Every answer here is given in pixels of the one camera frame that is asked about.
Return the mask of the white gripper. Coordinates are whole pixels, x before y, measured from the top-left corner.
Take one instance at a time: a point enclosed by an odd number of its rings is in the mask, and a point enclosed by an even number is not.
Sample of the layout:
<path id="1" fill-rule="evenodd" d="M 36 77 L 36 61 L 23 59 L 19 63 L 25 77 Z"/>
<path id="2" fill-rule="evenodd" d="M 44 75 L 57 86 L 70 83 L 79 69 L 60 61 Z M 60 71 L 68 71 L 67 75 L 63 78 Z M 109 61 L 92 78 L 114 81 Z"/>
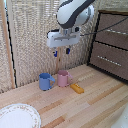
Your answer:
<path id="1" fill-rule="evenodd" d="M 80 33 L 74 32 L 63 35 L 59 30 L 47 34 L 47 46 L 50 48 L 77 44 L 80 40 Z M 66 54 L 70 54 L 71 48 L 66 48 Z M 54 50 L 54 57 L 57 57 L 57 50 Z"/>

